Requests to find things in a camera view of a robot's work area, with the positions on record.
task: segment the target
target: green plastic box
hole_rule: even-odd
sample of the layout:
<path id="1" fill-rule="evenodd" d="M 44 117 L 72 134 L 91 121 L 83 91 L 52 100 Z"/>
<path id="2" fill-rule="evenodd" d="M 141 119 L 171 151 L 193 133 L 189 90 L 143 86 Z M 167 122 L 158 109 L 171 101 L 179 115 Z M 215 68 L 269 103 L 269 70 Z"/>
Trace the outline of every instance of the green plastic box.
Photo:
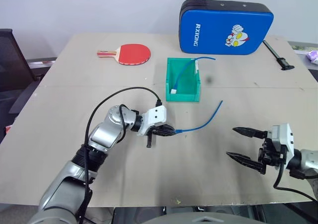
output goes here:
<path id="1" fill-rule="evenodd" d="M 199 70 L 196 69 L 195 61 L 187 66 L 181 75 L 176 94 L 171 94 L 175 81 L 184 66 L 191 59 L 168 58 L 167 75 L 165 80 L 165 98 L 167 101 L 199 101 L 201 81 Z"/>

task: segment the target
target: table tennis paddle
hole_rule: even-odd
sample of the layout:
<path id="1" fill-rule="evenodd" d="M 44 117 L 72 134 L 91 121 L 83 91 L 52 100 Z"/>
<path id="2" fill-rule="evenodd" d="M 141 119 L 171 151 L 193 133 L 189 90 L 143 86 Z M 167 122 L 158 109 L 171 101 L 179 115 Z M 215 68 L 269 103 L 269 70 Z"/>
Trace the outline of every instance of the table tennis paddle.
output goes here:
<path id="1" fill-rule="evenodd" d="M 113 57 L 118 63 L 123 65 L 143 64 L 150 58 L 150 50 L 142 44 L 124 44 L 116 51 L 98 51 L 100 58 Z"/>

